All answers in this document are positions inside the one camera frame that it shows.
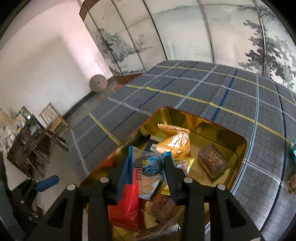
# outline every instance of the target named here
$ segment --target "white wall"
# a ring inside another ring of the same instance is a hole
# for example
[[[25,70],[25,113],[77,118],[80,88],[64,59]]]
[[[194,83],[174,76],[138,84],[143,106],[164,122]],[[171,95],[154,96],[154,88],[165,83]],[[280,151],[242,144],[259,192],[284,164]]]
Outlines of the white wall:
[[[38,116],[52,102],[64,114],[93,75],[112,76],[79,10],[77,0],[32,0],[16,16],[0,40],[0,108]]]

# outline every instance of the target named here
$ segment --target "red object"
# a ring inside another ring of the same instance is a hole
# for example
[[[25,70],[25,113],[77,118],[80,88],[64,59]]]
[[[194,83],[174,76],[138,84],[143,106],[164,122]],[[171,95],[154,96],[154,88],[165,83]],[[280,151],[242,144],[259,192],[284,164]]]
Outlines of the red object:
[[[123,196],[117,206],[109,206],[109,218],[112,225],[139,232],[139,185],[126,184]]]
[[[114,90],[118,90],[118,89],[120,89],[122,86],[123,86],[123,85],[121,85],[121,84],[117,84],[117,85],[115,86]]]
[[[135,168],[135,173],[136,173],[136,180],[142,180],[142,169]]]

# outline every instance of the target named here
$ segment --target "yellow stripe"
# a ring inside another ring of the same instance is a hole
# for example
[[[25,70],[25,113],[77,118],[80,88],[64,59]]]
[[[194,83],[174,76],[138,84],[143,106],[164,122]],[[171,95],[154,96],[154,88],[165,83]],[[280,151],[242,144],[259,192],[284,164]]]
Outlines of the yellow stripe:
[[[205,69],[187,68],[187,67],[181,67],[181,66],[178,66],[178,68],[179,69],[193,69],[193,70],[198,70],[198,71],[210,72],[210,70],[205,70]]]
[[[210,72],[210,70],[204,70],[204,69],[196,69],[196,68],[187,68],[187,67],[181,67],[181,66],[178,66],[178,67],[174,67],[174,66],[164,66],[164,65],[156,65],[156,67],[160,67],[160,68],[179,68],[179,69],[192,69],[192,70],[198,70],[198,71],[204,71],[204,72]],[[257,85],[256,83],[250,81],[250,80],[246,80],[244,78],[241,78],[241,77],[237,77],[237,76],[233,76],[231,74],[225,74],[225,73],[221,73],[221,72],[216,72],[216,71],[213,71],[212,73],[214,74],[221,74],[221,75],[227,75],[229,77],[234,77],[236,79],[239,79],[239,80],[243,80],[243,81],[246,81],[246,82],[249,82],[251,84],[254,84],[254,85]],[[265,86],[262,86],[262,85],[259,85],[260,87],[264,88],[264,89],[267,89],[275,94],[278,95],[278,93],[270,88],[267,88]],[[286,101],[290,102],[292,105],[296,106],[295,103],[291,102],[290,100],[288,100],[287,98],[285,98],[284,96],[280,95],[281,97],[283,97]]]
[[[173,66],[157,65],[156,67],[160,68],[173,68]]]
[[[235,111],[232,111],[232,110],[227,109],[227,108],[224,108],[224,107],[220,107],[220,109],[222,109],[222,110],[224,110],[224,111],[227,111],[227,112],[229,112],[229,113],[235,114],[235,115],[237,115],[237,116],[239,116],[239,117],[242,117],[242,118],[244,118],[244,119],[246,119],[246,120],[248,120],[248,121],[251,121],[251,122],[255,123],[255,120],[253,120],[252,118],[249,118],[249,117],[247,117],[247,116],[245,116],[245,115],[242,115],[242,114],[240,114],[240,113],[237,113],[237,112],[235,112]]]
[[[269,90],[269,91],[271,91],[271,92],[273,92],[273,93],[275,93],[275,94],[277,94],[277,95],[279,95],[280,97],[284,98],[286,101],[290,102],[292,105],[294,105],[294,106],[296,107],[296,104],[295,104],[295,103],[293,103],[292,101],[290,101],[290,100],[287,99],[286,97],[284,97],[284,96],[278,94],[278,92],[276,92],[276,91],[274,91],[274,90],[271,90],[271,89],[269,89],[269,88],[267,88],[267,87],[265,87],[265,86],[262,86],[262,85],[259,85],[259,86],[262,87],[262,88],[264,88],[264,89],[267,89],[267,90]]]
[[[164,94],[169,94],[169,95],[174,95],[174,96],[178,96],[178,97],[181,97],[181,98],[184,98],[186,97],[185,95],[182,95],[182,94],[178,94],[178,93],[174,93],[174,92],[170,92],[170,91],[164,91],[164,90],[159,90],[159,89],[154,89],[154,88],[151,88],[151,87],[143,87],[143,86],[137,86],[137,85],[130,85],[130,84],[126,84],[127,87],[132,87],[132,88],[137,88],[137,89],[147,89],[147,90],[150,90],[150,91],[154,91],[154,92],[159,92],[159,93],[164,93]],[[212,102],[209,102],[209,101],[205,101],[205,100],[200,100],[200,99],[197,99],[197,98],[193,98],[193,97],[187,97],[187,99],[190,99],[190,100],[194,100],[194,101],[197,101],[197,102],[200,102],[200,103],[204,103],[204,104],[209,104],[209,105],[212,105],[216,108],[218,108],[219,106],[212,103]]]
[[[286,97],[283,97],[282,95],[280,95],[282,98],[284,98],[286,101],[290,102],[292,105],[296,106],[295,103],[293,103],[292,101],[288,100]]]
[[[279,95],[276,91],[271,90],[270,88],[267,88],[267,87],[262,86],[262,85],[259,85],[259,86],[262,87],[262,88],[264,88],[264,89],[267,89],[267,90],[269,90],[269,91],[271,91],[271,92],[273,92],[273,93],[275,93],[275,94],[277,94],[277,95]]]
[[[130,85],[130,84],[126,84],[126,86],[128,86],[128,87],[132,87],[132,88],[137,88],[137,89],[147,89],[147,90],[150,90],[150,91],[155,91],[155,92],[160,92],[160,93],[164,93],[164,94],[174,95],[174,96],[178,96],[178,97],[182,97],[182,98],[185,97],[185,95],[177,94],[177,93],[170,92],[170,91],[163,91],[163,90],[159,90],[159,89],[154,89],[154,88],[150,88],[150,87],[143,87],[143,86]],[[212,105],[212,106],[214,106],[214,107],[216,107],[216,108],[219,108],[218,105],[216,105],[216,104],[214,104],[214,103],[212,103],[212,102],[208,102],[208,101],[204,101],[204,100],[196,99],[196,98],[193,98],[193,97],[188,97],[188,99],[190,99],[190,100],[194,100],[194,101],[197,101],[197,102],[200,102],[200,103],[204,103],[204,104],[209,104],[209,105]],[[237,112],[235,112],[235,111],[232,111],[232,110],[227,109],[227,108],[224,108],[224,107],[220,107],[220,109],[222,109],[222,110],[224,110],[224,111],[227,111],[227,112],[229,112],[229,113],[232,113],[232,114],[234,114],[234,115],[237,115],[237,116],[239,116],[239,117],[241,117],[241,118],[244,118],[244,119],[246,119],[246,120],[248,120],[248,121],[251,121],[251,122],[255,123],[255,120],[253,120],[252,118],[249,118],[249,117],[247,117],[247,116],[245,116],[245,115],[242,115],[242,114],[240,114],[240,113],[237,113]],[[263,124],[261,124],[261,123],[259,123],[259,122],[257,122],[257,123],[258,123],[258,125],[261,126],[262,128],[264,128],[264,129],[266,129],[267,131],[269,131],[269,132],[271,132],[271,133],[273,133],[273,134],[279,136],[280,138],[282,138],[283,140],[285,140],[285,141],[287,141],[288,143],[291,144],[291,142],[290,142],[288,139],[286,139],[283,135],[281,135],[280,133],[278,133],[278,132],[276,132],[276,131],[270,129],[269,127],[267,127],[267,126],[265,126],[265,125],[263,125]]]
[[[120,145],[120,142],[91,114],[89,116],[94,120],[95,123],[116,143],[117,146]]]

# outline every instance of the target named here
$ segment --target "wooden chair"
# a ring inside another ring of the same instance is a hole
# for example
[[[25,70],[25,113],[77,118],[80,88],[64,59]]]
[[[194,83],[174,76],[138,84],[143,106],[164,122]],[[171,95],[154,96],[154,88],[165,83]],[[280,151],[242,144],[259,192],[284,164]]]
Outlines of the wooden chair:
[[[41,111],[39,116],[47,126],[52,123],[49,131],[58,136],[61,136],[68,128],[70,128],[69,124],[53,107],[51,102]]]

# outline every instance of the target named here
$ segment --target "blue handle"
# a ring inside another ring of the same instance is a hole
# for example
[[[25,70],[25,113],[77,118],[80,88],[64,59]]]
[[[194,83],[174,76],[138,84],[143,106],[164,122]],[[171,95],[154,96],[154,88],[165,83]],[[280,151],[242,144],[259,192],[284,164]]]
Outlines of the blue handle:
[[[48,188],[51,188],[53,185],[57,184],[58,182],[59,182],[59,177],[57,175],[53,175],[39,182],[34,189],[38,192],[43,192]]]

